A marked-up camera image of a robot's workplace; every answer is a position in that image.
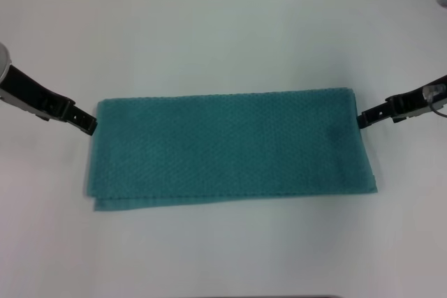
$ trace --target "towel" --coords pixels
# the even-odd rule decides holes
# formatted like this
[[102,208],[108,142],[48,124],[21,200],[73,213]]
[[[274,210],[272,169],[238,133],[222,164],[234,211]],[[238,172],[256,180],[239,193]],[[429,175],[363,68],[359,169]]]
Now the towel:
[[98,104],[95,210],[377,192],[350,89]]

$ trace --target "cable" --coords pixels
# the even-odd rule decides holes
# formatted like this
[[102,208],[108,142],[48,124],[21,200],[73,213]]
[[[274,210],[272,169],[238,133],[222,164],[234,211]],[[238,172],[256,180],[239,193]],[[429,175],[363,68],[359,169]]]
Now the cable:
[[440,113],[435,110],[435,108],[433,107],[433,103],[428,103],[428,106],[430,107],[430,109],[433,113],[438,114],[440,117],[447,118],[447,114]]

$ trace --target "teal towel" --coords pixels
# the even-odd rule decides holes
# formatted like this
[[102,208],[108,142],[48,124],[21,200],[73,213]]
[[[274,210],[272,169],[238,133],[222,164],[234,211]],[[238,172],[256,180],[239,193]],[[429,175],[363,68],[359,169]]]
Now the teal towel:
[[88,194],[114,211],[377,192],[350,89],[107,99]]

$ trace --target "white tabletop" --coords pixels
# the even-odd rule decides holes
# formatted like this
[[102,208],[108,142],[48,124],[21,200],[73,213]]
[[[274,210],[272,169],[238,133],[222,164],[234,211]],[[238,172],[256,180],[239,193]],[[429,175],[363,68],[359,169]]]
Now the white tabletop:
[[[447,73],[435,0],[0,0],[13,63],[104,98],[351,87]],[[442,297],[447,120],[362,131],[379,193],[94,212],[89,136],[0,103],[0,297]]]

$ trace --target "robotic arm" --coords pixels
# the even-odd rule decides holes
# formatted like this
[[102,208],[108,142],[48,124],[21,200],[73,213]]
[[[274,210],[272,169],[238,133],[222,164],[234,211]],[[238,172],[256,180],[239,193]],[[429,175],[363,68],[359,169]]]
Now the robotic arm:
[[1,43],[0,100],[46,121],[68,122],[88,135],[96,129],[96,118],[77,108],[73,100],[46,89],[14,67]]

